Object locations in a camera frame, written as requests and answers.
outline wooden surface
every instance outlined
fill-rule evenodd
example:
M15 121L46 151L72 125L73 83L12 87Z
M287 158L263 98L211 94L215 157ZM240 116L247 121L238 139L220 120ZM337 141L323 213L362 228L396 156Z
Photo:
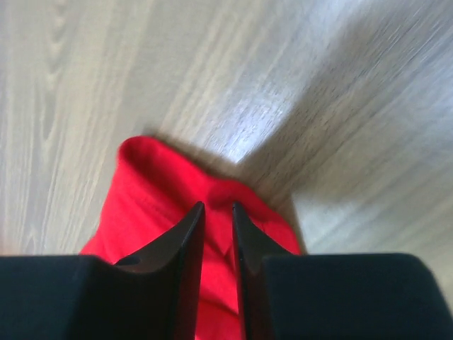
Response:
M147 133L453 302L452 43L450 0L1 1L0 252L80 250Z

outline red fabric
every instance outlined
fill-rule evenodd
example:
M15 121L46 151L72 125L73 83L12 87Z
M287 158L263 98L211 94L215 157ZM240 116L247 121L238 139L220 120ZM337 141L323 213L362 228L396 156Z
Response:
M81 253L115 263L170 229L198 201L205 204L206 230L196 337L240 339L232 203L241 202L288 251L300 252L289 225L242 183L207 175L154 138L130 138L119 149L98 231Z

